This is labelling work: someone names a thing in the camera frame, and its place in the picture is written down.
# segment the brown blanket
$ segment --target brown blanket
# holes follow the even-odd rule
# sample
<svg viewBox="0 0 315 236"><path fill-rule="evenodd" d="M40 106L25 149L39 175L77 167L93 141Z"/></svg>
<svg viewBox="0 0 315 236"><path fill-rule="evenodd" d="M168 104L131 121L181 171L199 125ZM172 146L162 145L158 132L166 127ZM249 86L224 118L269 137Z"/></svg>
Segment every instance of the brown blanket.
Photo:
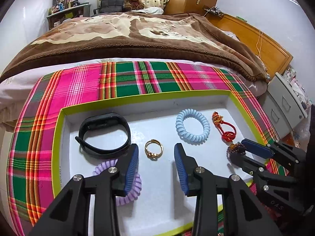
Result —
<svg viewBox="0 0 315 236"><path fill-rule="evenodd" d="M257 56L205 17L136 12L64 22L21 50L3 71L0 82L33 68L110 57L220 64L239 72L247 80L268 82Z"/></svg>

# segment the purple spiral hair tie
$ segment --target purple spiral hair tie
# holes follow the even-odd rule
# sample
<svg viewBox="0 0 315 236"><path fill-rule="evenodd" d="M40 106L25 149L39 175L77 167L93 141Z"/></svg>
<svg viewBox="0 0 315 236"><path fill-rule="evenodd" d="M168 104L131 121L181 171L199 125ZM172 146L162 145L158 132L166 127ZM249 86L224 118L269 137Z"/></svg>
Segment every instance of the purple spiral hair tie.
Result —
<svg viewBox="0 0 315 236"><path fill-rule="evenodd" d="M113 159L113 160L106 160L105 162L102 162L99 164L96 168L95 171L92 172L94 176L99 175L102 171L108 169L109 167L114 167L117 163L118 159ZM141 178L138 173L135 174L132 187L130 192L126 195L126 197L116 197L116 206L119 205L125 205L131 201L134 201L138 199L138 196L140 195L141 191Z"/></svg>

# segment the chair armrest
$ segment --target chair armrest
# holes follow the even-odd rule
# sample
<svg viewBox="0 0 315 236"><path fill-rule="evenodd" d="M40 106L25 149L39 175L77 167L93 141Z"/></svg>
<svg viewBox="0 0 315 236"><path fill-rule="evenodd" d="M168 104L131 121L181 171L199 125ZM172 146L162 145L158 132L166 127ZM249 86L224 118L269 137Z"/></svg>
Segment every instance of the chair armrest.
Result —
<svg viewBox="0 0 315 236"><path fill-rule="evenodd" d="M100 8L97 8L97 9L94 9L93 10L93 13L94 13L94 15L96 15L96 10L99 10Z"/></svg>

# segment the metal bolt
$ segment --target metal bolt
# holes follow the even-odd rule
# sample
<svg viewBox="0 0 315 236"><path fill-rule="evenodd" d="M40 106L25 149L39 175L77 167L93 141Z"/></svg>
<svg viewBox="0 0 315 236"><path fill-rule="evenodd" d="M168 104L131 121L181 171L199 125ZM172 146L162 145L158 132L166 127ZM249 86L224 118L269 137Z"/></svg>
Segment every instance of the metal bolt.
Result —
<svg viewBox="0 0 315 236"><path fill-rule="evenodd" d="M196 172L197 173L204 173L204 167L197 167Z"/></svg>
<svg viewBox="0 0 315 236"><path fill-rule="evenodd" d="M239 176L238 176L238 175L235 175L235 174L233 174L233 175L231 176L231 179L232 179L233 181L239 181L239 180L240 180Z"/></svg>
<svg viewBox="0 0 315 236"><path fill-rule="evenodd" d="M116 173L117 171L118 171L118 168L116 168L116 167L110 167L110 168L108 169L108 172L109 172L109 173L112 173L112 174Z"/></svg>
<svg viewBox="0 0 315 236"><path fill-rule="evenodd" d="M73 180L74 181L80 181L82 179L82 175L80 174L76 174L74 177L73 177Z"/></svg>

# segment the headboard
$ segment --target headboard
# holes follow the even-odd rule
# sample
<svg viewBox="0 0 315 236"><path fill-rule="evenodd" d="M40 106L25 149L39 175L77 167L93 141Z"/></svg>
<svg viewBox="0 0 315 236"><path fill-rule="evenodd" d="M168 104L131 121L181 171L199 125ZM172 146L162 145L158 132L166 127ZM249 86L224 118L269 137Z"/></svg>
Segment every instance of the headboard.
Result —
<svg viewBox="0 0 315 236"><path fill-rule="evenodd" d="M224 14L221 18L217 15L208 13L206 18L217 28L234 33L241 42L245 43L256 55L258 55L256 44L259 38L259 29L228 14ZM293 59L293 56L274 39L264 33L262 36L260 58L267 67L267 73L273 78L276 72L282 74L286 70Z"/></svg>

